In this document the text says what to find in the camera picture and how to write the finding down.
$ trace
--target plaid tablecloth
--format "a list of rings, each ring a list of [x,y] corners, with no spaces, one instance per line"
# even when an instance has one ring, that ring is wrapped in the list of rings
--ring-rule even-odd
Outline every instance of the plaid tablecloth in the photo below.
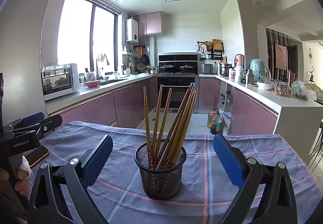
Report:
[[[186,136],[187,160],[183,165],[181,191],[173,199],[164,201],[147,197],[134,161],[135,150],[146,141],[143,130],[73,121],[42,140],[50,149],[50,155],[43,161],[50,165],[66,164],[71,158],[81,157],[87,149],[95,147],[106,134],[113,139],[113,151],[88,193],[110,224],[217,223],[238,191],[213,150],[212,135]],[[322,194],[306,165],[287,142],[279,135],[226,138],[246,157],[254,157],[261,164],[275,165],[278,161],[286,164],[294,187],[298,223],[304,223]],[[33,168],[34,177],[39,165]],[[249,223],[255,214],[263,186],[257,192],[245,223]],[[63,186],[63,192],[74,221],[83,223],[66,186]]]

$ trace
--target wooden chopstick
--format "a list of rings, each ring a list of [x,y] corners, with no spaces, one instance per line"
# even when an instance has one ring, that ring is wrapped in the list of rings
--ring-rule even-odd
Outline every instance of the wooden chopstick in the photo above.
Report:
[[[179,141],[179,145],[177,146],[177,150],[175,151],[175,153],[174,153],[174,155],[173,155],[173,157],[171,159],[173,164],[176,163],[176,161],[178,159],[178,156],[180,154],[180,150],[182,149],[182,146],[184,144],[184,140],[185,140],[185,137],[186,137],[188,126],[190,125],[192,113],[193,113],[193,110],[194,110],[194,105],[195,105],[195,101],[196,101],[196,97],[197,97],[197,92],[198,92],[198,90],[195,90],[194,97],[193,97],[193,100],[192,100],[192,103],[191,103],[191,106],[190,106],[190,111],[188,112],[187,119],[186,119],[185,126],[184,126],[184,130],[182,132],[182,136],[181,136],[180,141]]]
[[[179,108],[179,109],[178,109],[178,111],[177,111],[177,114],[176,114],[176,116],[175,116],[175,119],[174,119],[174,121],[173,121],[173,123],[172,123],[171,128],[169,129],[169,132],[168,132],[168,134],[167,134],[167,137],[165,138],[165,141],[164,141],[163,147],[161,148],[160,153],[159,153],[159,155],[158,155],[158,156],[161,156],[161,155],[164,153],[164,151],[165,151],[165,148],[166,148],[166,146],[167,146],[167,143],[169,142],[169,139],[171,138],[171,135],[172,135],[172,133],[173,133],[173,131],[174,131],[174,128],[175,128],[175,126],[176,126],[176,123],[177,123],[177,121],[178,121],[178,119],[179,119],[179,117],[180,117],[180,113],[181,113],[181,112],[182,112],[182,110],[184,109],[184,103],[187,101],[187,98],[188,98],[188,96],[189,96],[189,92],[190,92],[190,89],[188,89],[188,90],[186,91],[186,93],[185,93],[185,96],[184,96],[184,98],[183,98],[183,100],[182,100],[182,103],[180,104],[180,108]]]
[[[143,87],[143,97],[145,104],[145,124],[146,124],[146,141],[147,141],[147,149],[151,150],[151,140],[150,140],[150,131],[149,131],[149,115],[148,115],[148,103],[147,103],[147,89]]]
[[[147,101],[147,89],[144,86],[143,88],[143,99],[145,106],[145,124],[146,124],[146,141],[147,141],[147,153],[148,153],[148,165],[152,169],[152,153],[151,153],[151,140],[150,140],[150,131],[149,131],[149,115],[148,115],[148,101]]]
[[[170,88],[169,92],[168,92],[168,97],[167,97],[166,107],[165,107],[164,116],[163,116],[163,120],[162,120],[162,125],[160,126],[158,140],[157,140],[156,147],[155,147],[155,156],[158,156],[160,143],[162,142],[164,128],[165,128],[167,114],[168,114],[168,107],[169,107],[169,103],[171,102],[171,95],[172,95],[172,89]]]
[[[193,94],[194,94],[194,91],[191,90],[190,96],[188,98],[188,101],[186,103],[186,106],[185,106],[185,109],[184,109],[184,112],[183,112],[183,116],[181,117],[180,124],[179,124],[178,129],[177,129],[177,132],[176,132],[176,134],[174,136],[173,144],[172,144],[171,149],[169,150],[169,153],[168,153],[168,157],[169,158],[172,158],[173,153],[177,149],[177,145],[178,145],[178,142],[179,142],[179,138],[180,138],[181,133],[182,133],[182,130],[183,130],[183,125],[184,125],[184,123],[186,121],[187,112],[189,111],[189,108],[191,107],[190,106],[190,103],[192,101]]]
[[[175,147],[177,146],[177,141],[178,141],[178,137],[180,135],[180,131],[181,131],[181,128],[183,127],[183,124],[184,124],[184,120],[183,120],[183,117],[186,117],[186,114],[187,114],[187,111],[188,111],[188,108],[189,108],[189,105],[187,103],[190,103],[191,102],[191,99],[193,97],[192,95],[192,92],[193,90],[190,90],[189,91],[189,96],[188,96],[188,100],[186,102],[184,102],[184,99],[182,101],[182,103],[184,104],[183,105],[183,111],[181,112],[180,116],[179,116],[179,120],[177,121],[176,123],[176,132],[173,133],[172,135],[172,138],[170,139],[170,142],[169,142],[169,145],[167,146],[166,150],[165,150],[165,154],[158,166],[158,169],[162,169],[166,160],[170,160],[171,157],[172,157],[172,153],[174,152],[174,149]]]
[[[162,90],[163,90],[163,85],[160,85],[158,103],[157,103],[157,110],[156,110],[156,116],[155,116],[155,126],[154,126],[154,132],[152,134],[152,143],[151,143],[151,150],[152,150],[153,154],[155,153],[155,144],[156,144],[156,137],[157,137],[157,130],[158,130],[160,104],[161,104],[161,101],[162,101],[162,99],[161,99]]]

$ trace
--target black mesh holder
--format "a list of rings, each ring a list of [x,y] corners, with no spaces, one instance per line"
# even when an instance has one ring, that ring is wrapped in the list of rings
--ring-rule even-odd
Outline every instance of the black mesh holder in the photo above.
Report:
[[[176,196],[181,188],[181,174],[186,160],[186,150],[182,147],[174,167],[170,169],[149,169],[147,143],[135,152],[135,162],[139,167],[143,190],[152,199],[165,200]]]

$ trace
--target window frame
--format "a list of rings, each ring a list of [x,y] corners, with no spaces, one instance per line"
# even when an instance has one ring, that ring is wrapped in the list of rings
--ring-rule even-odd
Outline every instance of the window frame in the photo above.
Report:
[[[117,22],[118,22],[118,14],[104,8],[103,6],[91,1],[85,0],[92,4],[92,14],[91,14],[91,24],[90,24],[90,41],[89,41],[89,54],[90,54],[90,71],[95,71],[94,66],[94,58],[93,58],[93,30],[94,30],[94,16],[95,16],[95,8],[99,7],[111,14],[114,15],[114,23],[113,23],[113,58],[114,58],[114,71],[117,71],[118,65],[118,53],[117,53]]]

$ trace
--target doorway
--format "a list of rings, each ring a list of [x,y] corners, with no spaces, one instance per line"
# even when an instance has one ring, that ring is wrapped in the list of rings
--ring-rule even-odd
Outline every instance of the doorway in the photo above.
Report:
[[[295,78],[298,78],[297,45],[288,46],[288,62],[290,71],[295,74]]]

